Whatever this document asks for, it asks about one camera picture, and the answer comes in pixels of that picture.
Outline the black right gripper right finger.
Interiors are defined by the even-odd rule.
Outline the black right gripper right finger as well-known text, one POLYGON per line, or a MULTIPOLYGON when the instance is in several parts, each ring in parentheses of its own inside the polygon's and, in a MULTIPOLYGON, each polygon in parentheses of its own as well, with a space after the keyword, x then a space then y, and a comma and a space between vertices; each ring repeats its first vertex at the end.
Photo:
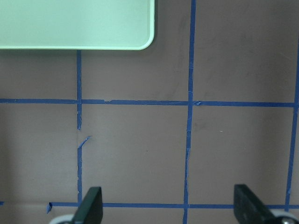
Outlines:
POLYGON ((245 184, 234 186, 234 216, 239 224, 276 223, 276 217, 245 184))

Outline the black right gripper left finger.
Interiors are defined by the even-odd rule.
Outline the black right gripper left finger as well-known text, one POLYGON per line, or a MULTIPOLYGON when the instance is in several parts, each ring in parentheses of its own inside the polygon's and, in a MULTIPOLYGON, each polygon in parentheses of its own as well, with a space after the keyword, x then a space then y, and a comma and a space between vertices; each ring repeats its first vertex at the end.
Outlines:
POLYGON ((101 187, 91 187, 72 218, 73 224, 100 224, 103 219, 101 187))

